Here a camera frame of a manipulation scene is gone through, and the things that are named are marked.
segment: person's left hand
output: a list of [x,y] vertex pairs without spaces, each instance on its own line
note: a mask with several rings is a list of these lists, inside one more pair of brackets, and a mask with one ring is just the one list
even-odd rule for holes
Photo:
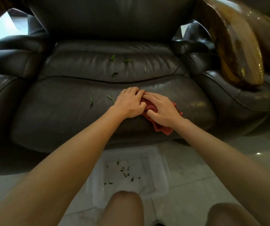
[[141,97],[144,90],[139,90],[138,87],[129,87],[124,89],[117,97],[114,108],[125,114],[125,118],[133,118],[143,113],[146,103],[141,102]]

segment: plastic container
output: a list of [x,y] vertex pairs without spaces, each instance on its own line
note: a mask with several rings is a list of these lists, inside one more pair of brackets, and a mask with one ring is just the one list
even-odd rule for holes
[[121,190],[134,191],[141,199],[168,193],[166,159],[155,146],[104,151],[92,172],[93,203],[104,208],[111,196]]

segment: folded red towel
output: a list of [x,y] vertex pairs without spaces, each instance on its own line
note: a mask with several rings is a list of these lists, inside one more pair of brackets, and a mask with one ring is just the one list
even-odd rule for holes
[[153,123],[153,126],[154,126],[154,128],[155,128],[155,131],[156,132],[160,132],[160,131],[162,131],[165,135],[170,135],[172,132],[173,132],[173,129],[172,128],[170,128],[170,127],[164,127],[164,126],[162,126],[162,125],[159,125],[158,123],[156,123],[155,121],[153,121],[147,114],[146,114],[146,112],[150,109],[150,110],[153,110],[155,113],[158,111],[157,110],[157,108],[156,108],[156,106],[152,103],[152,102],[150,102],[150,101],[148,101],[148,100],[146,100],[146,99],[144,99],[144,98],[141,98],[141,100],[140,100],[140,102],[145,102],[146,103],[146,108],[145,108],[145,110],[143,111],[143,113],[141,114],[141,115],[143,115],[143,116],[145,116],[149,121],[151,121],[152,123]]

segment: recliner chair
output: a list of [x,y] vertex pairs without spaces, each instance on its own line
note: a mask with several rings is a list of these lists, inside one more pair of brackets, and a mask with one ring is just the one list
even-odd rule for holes
[[[108,95],[130,86],[169,97],[183,117],[223,140],[246,135],[270,113],[269,90],[230,82],[213,47],[172,41],[195,0],[23,3],[46,32],[0,40],[0,151],[15,152],[3,155],[0,162],[12,163],[0,173],[29,170],[113,105]],[[180,138],[139,116],[123,121],[106,149]]]

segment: person's left arm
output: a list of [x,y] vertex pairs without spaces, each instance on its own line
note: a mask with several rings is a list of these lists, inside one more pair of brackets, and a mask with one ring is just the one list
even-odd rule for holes
[[0,203],[0,226],[56,226],[86,182],[111,135],[126,118],[140,115],[144,90],[124,89],[114,106],[61,145]]

